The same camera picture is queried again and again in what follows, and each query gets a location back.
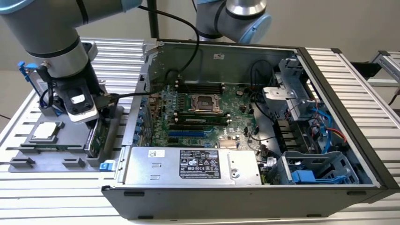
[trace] blue cable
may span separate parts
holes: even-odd
[[[329,118],[329,122],[330,122],[329,128],[331,128],[333,127],[333,117],[317,108],[313,108],[311,110],[318,112],[321,115],[323,115],[325,117]],[[326,144],[326,147],[325,147],[325,150],[323,150],[322,154],[326,154],[329,152],[330,147],[331,147],[331,131],[329,130],[329,141],[327,141],[327,144]]]

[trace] green circuit board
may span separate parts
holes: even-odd
[[[258,149],[259,143],[249,143],[249,137],[245,135],[245,128],[251,131],[257,127],[257,120],[251,109],[250,95],[245,93],[245,88],[238,85],[227,85],[223,94],[218,94],[219,98],[219,114],[230,114],[231,122],[227,126],[202,126],[203,137],[178,137],[170,136],[170,126],[175,124],[174,113],[194,113],[193,109],[194,94],[178,93],[174,88],[167,86],[161,93],[161,109],[162,112],[154,118],[154,136],[153,146],[189,146],[219,148],[222,140],[237,140],[237,147],[239,150]]]

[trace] white sticker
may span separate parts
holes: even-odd
[[[225,54],[214,54],[214,59],[215,60],[225,60],[226,55]]]
[[[166,150],[150,150],[150,158],[166,157]]]
[[[73,104],[82,103],[82,102],[85,102],[85,100],[86,100],[86,96],[85,96],[85,95],[78,95],[78,96],[74,96],[74,97],[71,98]]]

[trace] red cable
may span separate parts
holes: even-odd
[[[334,128],[327,128],[327,130],[331,130],[331,131],[337,132],[343,137],[343,140],[345,140],[345,143],[346,143],[346,141],[347,141],[346,136],[339,130],[337,130]]]

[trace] cpu socket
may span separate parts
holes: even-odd
[[[221,97],[218,95],[193,95],[190,111],[195,113],[222,113]]]

